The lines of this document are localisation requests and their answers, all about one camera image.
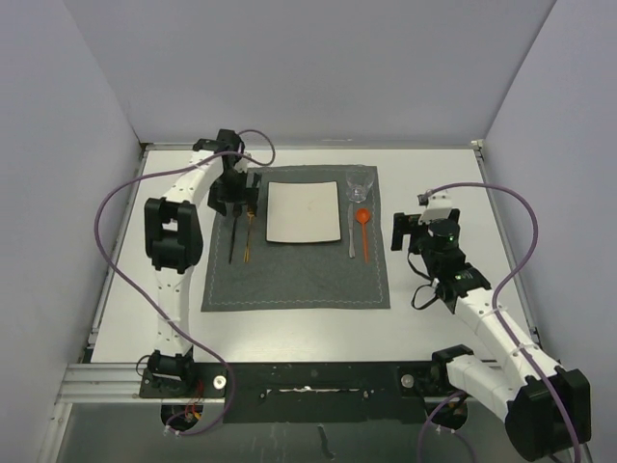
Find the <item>black fork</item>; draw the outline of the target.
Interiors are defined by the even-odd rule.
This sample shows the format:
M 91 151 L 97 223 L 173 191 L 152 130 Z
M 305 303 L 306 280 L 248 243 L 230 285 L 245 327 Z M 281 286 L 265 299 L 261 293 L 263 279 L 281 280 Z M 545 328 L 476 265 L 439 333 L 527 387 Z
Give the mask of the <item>black fork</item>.
M 230 243 L 229 243 L 229 251 L 228 251 L 228 263 L 232 262 L 234 247 L 235 247 L 235 239 L 236 239 L 236 231 L 237 231 L 237 223 L 238 219 L 242 214 L 242 205 L 235 204 L 232 209 L 232 228 L 230 234 Z

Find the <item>orange plastic spoon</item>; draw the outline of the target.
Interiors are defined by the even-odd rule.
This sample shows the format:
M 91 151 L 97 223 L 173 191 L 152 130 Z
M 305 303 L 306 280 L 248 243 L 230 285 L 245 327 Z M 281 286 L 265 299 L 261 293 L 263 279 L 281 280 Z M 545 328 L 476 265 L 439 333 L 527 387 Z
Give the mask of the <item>orange plastic spoon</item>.
M 367 224 L 371 219 L 371 213 L 366 208 L 359 208 L 356 211 L 356 220 L 362 227 L 362 250 L 363 257 L 366 263 L 369 263 L 369 251 L 368 251 L 368 237 L 367 237 Z

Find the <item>white square plate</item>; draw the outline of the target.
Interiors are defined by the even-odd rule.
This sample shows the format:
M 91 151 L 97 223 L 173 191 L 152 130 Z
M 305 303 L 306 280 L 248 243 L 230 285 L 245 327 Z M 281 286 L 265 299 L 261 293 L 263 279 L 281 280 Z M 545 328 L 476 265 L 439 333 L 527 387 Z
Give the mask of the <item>white square plate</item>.
M 338 187 L 335 181 L 268 184 L 268 242 L 314 244 L 340 239 Z

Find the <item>silver table knife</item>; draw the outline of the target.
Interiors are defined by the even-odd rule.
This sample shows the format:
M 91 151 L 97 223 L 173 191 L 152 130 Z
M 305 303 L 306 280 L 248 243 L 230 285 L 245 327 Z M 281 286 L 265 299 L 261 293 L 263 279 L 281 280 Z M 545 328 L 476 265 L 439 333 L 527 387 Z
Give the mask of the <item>silver table knife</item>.
M 354 236 L 354 224 L 355 224 L 355 215 L 354 215 L 354 204 L 350 203 L 347 209 L 347 230 L 348 230 L 348 256 L 350 259 L 354 259 L 356 257 L 355 251 L 355 236 Z

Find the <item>clear plastic cup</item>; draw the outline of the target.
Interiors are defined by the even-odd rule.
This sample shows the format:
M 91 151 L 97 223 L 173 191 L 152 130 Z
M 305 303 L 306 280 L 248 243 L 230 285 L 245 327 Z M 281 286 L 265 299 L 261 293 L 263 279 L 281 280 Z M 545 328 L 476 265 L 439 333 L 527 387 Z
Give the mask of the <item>clear plastic cup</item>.
M 356 204 L 364 202 L 377 176 L 374 166 L 353 165 L 346 171 L 347 198 Z

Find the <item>grey cloth placemat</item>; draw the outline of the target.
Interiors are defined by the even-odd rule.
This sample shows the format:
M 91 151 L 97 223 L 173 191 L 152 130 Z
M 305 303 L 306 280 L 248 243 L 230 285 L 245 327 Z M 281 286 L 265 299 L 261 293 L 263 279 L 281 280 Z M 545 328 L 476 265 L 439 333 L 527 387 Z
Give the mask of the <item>grey cloth placemat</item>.
M 243 261 L 248 217 L 238 219 L 232 262 L 228 251 L 233 218 L 217 215 L 210 236 L 204 313 L 279 309 L 387 310 L 389 281 L 381 228 L 378 170 L 367 199 L 347 198 L 346 171 L 353 165 L 305 165 L 251 168 L 262 174 L 257 213 L 251 235 L 250 261 Z M 270 182 L 317 183 L 335 181 L 338 187 L 341 239 L 314 244 L 279 244 L 266 240 L 267 195 Z M 347 209 L 354 204 L 356 257 L 348 256 Z M 362 227 L 356 211 L 371 213 L 367 224 L 369 263 L 364 261 Z

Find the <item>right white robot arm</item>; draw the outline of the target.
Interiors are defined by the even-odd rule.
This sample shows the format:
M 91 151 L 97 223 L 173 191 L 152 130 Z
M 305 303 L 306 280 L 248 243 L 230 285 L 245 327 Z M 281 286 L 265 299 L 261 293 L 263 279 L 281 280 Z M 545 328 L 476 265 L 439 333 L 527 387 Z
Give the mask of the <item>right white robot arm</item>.
M 589 381 L 544 352 L 496 300 L 459 246 L 458 218 L 456 209 L 432 221 L 396 213 L 390 247 L 399 251 L 410 239 L 408 252 L 422 258 L 436 298 L 480 338 L 499 368 L 457 345 L 433 353 L 430 385 L 443 395 L 458 389 L 476 398 L 504 423 L 512 446 L 529 462 L 577 449 L 592 436 Z

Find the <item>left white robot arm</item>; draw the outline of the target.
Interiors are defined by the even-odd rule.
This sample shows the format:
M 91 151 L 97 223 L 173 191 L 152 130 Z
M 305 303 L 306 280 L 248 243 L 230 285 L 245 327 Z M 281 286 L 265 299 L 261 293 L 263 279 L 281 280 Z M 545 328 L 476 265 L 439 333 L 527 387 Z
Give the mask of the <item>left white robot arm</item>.
M 190 286 L 203 253 L 199 220 L 202 200 L 215 212 L 233 218 L 244 212 L 255 216 L 261 175 L 248 174 L 245 144 L 239 133 L 221 129 L 214 140 L 200 139 L 193 146 L 186 172 L 161 198 L 144 207 L 146 254 L 155 270 L 159 317 L 155 347 L 146 374 L 171 394 L 188 395 L 197 377 L 189 331 Z

